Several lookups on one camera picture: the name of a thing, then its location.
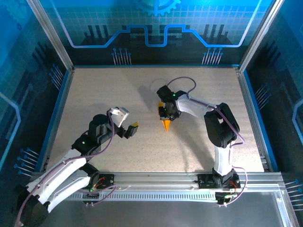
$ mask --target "beige work surface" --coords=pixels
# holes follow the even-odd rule
[[[171,79],[190,76],[197,82],[191,95],[231,108],[246,140],[234,148],[233,164],[247,171],[263,172],[257,145],[243,101],[235,69],[210,68],[115,68],[76,69],[53,145],[49,167],[59,161],[74,141],[88,129],[96,114],[110,107],[125,107],[124,126],[138,121],[139,130],[130,139],[115,136],[109,149],[91,159],[101,171],[211,171],[214,146],[203,120],[187,113],[171,122],[165,132],[158,116],[156,91]],[[187,91],[192,81],[180,79],[171,90]]]

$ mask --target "purple cable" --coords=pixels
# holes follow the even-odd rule
[[[21,225],[19,224],[20,223],[20,218],[21,218],[21,214],[22,214],[22,211],[25,207],[25,204],[27,203],[27,201],[29,200],[29,198],[31,197],[32,194],[35,193],[35,191],[37,191],[38,188],[41,187],[41,185],[44,183],[43,180],[46,179],[50,174],[52,174],[54,171],[56,171],[58,168],[60,168],[61,166],[69,163],[70,161],[73,161],[73,160],[77,160],[77,159],[80,159],[80,158],[87,158],[87,157],[95,157],[97,155],[100,155],[101,153],[103,153],[104,151],[106,151],[108,149],[108,147],[111,145],[112,143],[112,140],[114,138],[114,135],[115,135],[115,126],[114,126],[114,123],[113,123],[113,119],[111,118],[110,116],[110,113],[108,113],[108,117],[109,117],[109,121],[110,121],[110,124],[112,126],[112,136],[109,140],[109,143],[107,144],[107,146],[100,152],[96,153],[96,154],[93,154],[93,155],[87,155],[87,156],[79,156],[79,157],[72,157],[72,158],[69,158],[63,162],[61,162],[59,165],[57,165],[54,169],[52,169],[50,172],[48,172],[45,177],[43,177],[41,179],[41,181],[36,185],[36,187],[30,192],[30,194],[28,194],[28,196],[25,198],[24,202],[22,203],[21,207],[20,207],[20,210],[19,210],[19,213],[17,215],[17,220],[16,220],[16,224],[18,227],[20,227]]]
[[[228,126],[231,128],[231,130],[240,138],[241,142],[240,142],[240,143],[232,144],[232,145],[230,146],[230,148],[232,148],[232,147],[234,147],[234,146],[236,146],[236,145],[242,145],[242,144],[245,143],[244,138],[237,132],[237,130],[233,127],[233,125],[229,122],[229,120],[224,116],[224,114],[223,114],[218,108],[216,108],[216,107],[214,107],[214,106],[211,106],[211,105],[209,105],[209,104],[207,104],[207,103],[204,103],[204,102],[201,102],[201,101],[198,101],[198,100],[195,100],[195,99],[189,97],[189,93],[190,93],[191,91],[193,91],[193,90],[196,88],[196,85],[197,85],[197,83],[195,82],[194,79],[192,79],[191,77],[177,77],[177,78],[174,78],[173,80],[171,80],[171,81],[167,84],[167,86],[168,86],[169,84],[171,84],[173,81],[177,80],[177,79],[190,79],[191,81],[193,81],[194,87],[193,87],[192,89],[190,89],[190,90],[187,92],[187,97],[188,97],[188,99],[189,99],[190,101],[193,101],[193,102],[198,103],[198,104],[200,104],[200,105],[203,105],[203,106],[210,107],[210,108],[214,109],[214,110],[215,110],[215,111],[224,119],[224,121],[228,124]]]
[[[116,190],[117,186],[116,186],[116,185],[111,185],[111,186],[109,186],[109,187],[107,187],[107,188],[103,188],[103,189],[100,189],[100,190],[98,190],[98,191],[94,191],[94,192],[85,192],[86,194],[94,194],[94,193],[98,193],[98,192],[100,192],[100,191],[103,191],[103,190],[105,190],[105,189],[109,189],[109,188],[112,188],[112,187],[114,187],[114,189],[113,189],[109,194],[107,194],[107,195],[106,195],[103,199],[101,199],[100,201],[91,203],[91,206],[93,207],[94,205],[97,205],[97,204],[103,202],[104,200],[106,200],[106,199],[107,199],[107,198]]]

